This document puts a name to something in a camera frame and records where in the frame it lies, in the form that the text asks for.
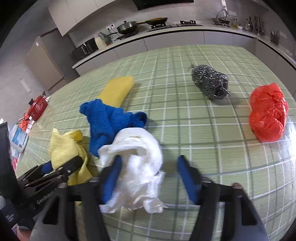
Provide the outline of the person's left hand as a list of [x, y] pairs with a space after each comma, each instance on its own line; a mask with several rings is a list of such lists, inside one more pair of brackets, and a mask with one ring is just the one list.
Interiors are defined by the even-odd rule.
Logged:
[[31, 230], [20, 230], [16, 231], [16, 235], [20, 241], [29, 241], [32, 231]]

